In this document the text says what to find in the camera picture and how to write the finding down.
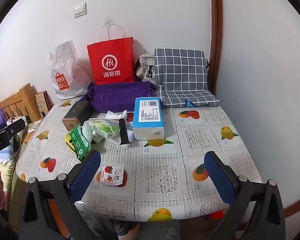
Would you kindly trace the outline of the white Miniso plastic bag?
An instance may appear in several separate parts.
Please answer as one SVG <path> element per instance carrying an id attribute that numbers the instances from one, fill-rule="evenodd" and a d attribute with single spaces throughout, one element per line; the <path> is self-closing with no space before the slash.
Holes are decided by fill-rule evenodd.
<path id="1" fill-rule="evenodd" d="M 78 65 L 77 51 L 72 41 L 66 41 L 49 52 L 50 77 L 59 100 L 83 96 L 91 83 Z"/>

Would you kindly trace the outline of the beige canvas bag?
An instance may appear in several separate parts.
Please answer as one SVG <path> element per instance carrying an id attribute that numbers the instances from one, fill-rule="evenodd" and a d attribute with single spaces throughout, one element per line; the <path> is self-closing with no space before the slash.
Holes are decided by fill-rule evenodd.
<path id="1" fill-rule="evenodd" d="M 142 81 L 155 84 L 155 58 L 153 54 L 142 54 L 136 62 L 136 75 Z"/>

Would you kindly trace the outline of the red paper shopping bag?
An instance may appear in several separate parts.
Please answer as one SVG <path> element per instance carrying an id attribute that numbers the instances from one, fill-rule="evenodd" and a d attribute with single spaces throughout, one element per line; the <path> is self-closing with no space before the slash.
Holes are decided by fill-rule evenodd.
<path id="1" fill-rule="evenodd" d="M 104 39 L 87 45 L 94 83 L 135 81 L 134 38 L 124 37 L 119 25 L 107 22 L 100 30 Z"/>

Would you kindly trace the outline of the green wet wipes pack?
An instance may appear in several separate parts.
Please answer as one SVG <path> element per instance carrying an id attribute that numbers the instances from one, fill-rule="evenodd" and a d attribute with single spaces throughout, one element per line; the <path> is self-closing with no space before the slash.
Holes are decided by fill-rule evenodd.
<path id="1" fill-rule="evenodd" d="M 80 124 L 77 124 L 69 134 L 75 148 L 77 159 L 82 161 L 91 150 L 90 142 L 84 137 Z"/>

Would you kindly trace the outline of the brown patterned book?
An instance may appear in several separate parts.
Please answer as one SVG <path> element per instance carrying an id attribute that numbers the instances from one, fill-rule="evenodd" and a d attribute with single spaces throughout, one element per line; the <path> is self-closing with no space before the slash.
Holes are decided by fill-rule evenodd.
<path id="1" fill-rule="evenodd" d="M 46 90 L 34 95 L 36 105 L 41 118 L 45 118 L 53 107 L 53 103 Z"/>

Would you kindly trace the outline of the white tissue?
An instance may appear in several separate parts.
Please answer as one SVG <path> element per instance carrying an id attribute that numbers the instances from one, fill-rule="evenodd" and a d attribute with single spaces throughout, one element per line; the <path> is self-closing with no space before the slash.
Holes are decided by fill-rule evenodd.
<path id="1" fill-rule="evenodd" d="M 121 113 L 114 113 L 111 111 L 107 111 L 104 118 L 107 120 L 120 120 L 120 119 L 126 120 L 127 117 L 128 117 L 127 110 L 125 110 Z"/>

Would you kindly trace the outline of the green tissue pack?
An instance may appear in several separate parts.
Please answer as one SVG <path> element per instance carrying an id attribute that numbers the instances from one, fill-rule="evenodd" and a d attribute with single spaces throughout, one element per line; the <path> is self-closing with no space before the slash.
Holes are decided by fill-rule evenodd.
<path id="1" fill-rule="evenodd" d="M 116 137 L 120 134 L 120 127 L 103 120 L 92 121 L 93 131 L 104 139 Z"/>

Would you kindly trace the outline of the grey plaid cushion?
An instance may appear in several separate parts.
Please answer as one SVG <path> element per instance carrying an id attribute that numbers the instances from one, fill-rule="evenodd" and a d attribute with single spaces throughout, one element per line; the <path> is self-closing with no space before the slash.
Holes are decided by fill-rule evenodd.
<path id="1" fill-rule="evenodd" d="M 154 74 L 164 107 L 215 107 L 220 101 L 208 90 L 208 61 L 202 50 L 156 48 Z"/>

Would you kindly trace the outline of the blue tissue box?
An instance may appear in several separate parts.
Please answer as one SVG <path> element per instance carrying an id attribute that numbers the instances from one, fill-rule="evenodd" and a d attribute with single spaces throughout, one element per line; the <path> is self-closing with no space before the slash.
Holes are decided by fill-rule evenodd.
<path id="1" fill-rule="evenodd" d="M 164 119 L 159 97 L 136 98 L 132 128 L 136 140 L 165 138 Z"/>

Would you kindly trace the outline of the yellow black pouch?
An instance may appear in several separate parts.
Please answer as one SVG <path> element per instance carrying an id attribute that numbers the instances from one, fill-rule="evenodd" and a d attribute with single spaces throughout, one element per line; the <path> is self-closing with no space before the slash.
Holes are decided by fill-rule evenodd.
<path id="1" fill-rule="evenodd" d="M 66 143 L 66 146 L 70 149 L 70 151 L 73 154 L 76 154 L 75 146 L 74 146 L 74 143 L 73 143 L 73 141 L 71 139 L 70 133 L 66 133 L 66 135 L 65 135 L 65 143 Z"/>

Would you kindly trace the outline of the white wall switch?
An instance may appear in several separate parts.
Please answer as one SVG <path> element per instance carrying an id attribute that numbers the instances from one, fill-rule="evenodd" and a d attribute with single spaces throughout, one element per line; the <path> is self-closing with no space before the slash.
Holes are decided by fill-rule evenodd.
<path id="1" fill-rule="evenodd" d="M 81 17 L 87 14 L 87 4 L 82 3 L 73 7 L 74 18 Z"/>

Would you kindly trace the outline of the dark green wooden box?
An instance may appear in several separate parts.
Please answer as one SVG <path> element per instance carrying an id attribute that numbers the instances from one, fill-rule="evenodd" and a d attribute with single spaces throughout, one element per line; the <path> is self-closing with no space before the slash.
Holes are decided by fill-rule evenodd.
<path id="1" fill-rule="evenodd" d="M 77 101 L 67 112 L 62 122 L 67 131 L 71 131 L 77 124 L 83 126 L 93 114 L 93 109 L 89 101 Z"/>

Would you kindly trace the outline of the wooden chair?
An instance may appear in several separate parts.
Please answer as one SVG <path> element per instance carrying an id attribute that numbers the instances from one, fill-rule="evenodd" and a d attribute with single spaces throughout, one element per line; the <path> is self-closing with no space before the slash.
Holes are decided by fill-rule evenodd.
<path id="1" fill-rule="evenodd" d="M 41 119 L 36 100 L 34 88 L 27 83 L 19 91 L 0 102 L 0 109 L 7 119 L 27 116 L 31 122 Z"/>

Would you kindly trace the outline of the small red white packet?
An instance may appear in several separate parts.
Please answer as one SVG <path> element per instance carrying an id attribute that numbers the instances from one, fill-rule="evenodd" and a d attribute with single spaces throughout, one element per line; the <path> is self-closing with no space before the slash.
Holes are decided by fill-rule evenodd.
<path id="1" fill-rule="evenodd" d="M 119 186 L 123 183 L 124 165 L 103 165 L 101 168 L 100 183 L 106 186 Z"/>

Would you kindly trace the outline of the purple fabric storage tray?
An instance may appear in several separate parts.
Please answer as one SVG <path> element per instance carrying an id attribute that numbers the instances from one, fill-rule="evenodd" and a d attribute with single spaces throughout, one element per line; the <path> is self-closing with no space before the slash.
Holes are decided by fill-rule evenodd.
<path id="1" fill-rule="evenodd" d="M 155 96 L 156 86 L 149 82 L 124 82 L 106 85 L 90 83 L 81 101 L 89 101 L 95 112 L 134 111 L 136 98 Z"/>

